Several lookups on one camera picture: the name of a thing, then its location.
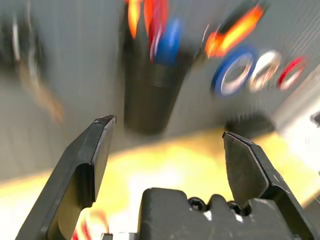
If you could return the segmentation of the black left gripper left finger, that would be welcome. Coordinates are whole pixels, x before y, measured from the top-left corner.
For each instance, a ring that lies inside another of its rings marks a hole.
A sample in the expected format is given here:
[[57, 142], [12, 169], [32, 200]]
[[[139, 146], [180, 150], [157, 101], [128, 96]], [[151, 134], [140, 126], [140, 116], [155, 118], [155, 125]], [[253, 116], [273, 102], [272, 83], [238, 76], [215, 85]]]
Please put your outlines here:
[[70, 240], [80, 213], [97, 200], [117, 118], [95, 119], [63, 152], [18, 240]]

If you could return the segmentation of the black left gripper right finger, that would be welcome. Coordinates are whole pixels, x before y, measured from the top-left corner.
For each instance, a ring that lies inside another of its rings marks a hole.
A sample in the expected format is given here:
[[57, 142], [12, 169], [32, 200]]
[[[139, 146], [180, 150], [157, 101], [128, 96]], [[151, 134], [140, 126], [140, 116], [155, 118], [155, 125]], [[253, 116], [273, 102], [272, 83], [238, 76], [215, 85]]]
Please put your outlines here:
[[263, 149], [232, 132], [223, 133], [228, 183], [234, 200], [246, 207], [251, 199], [273, 201], [291, 232], [315, 239], [315, 227]]

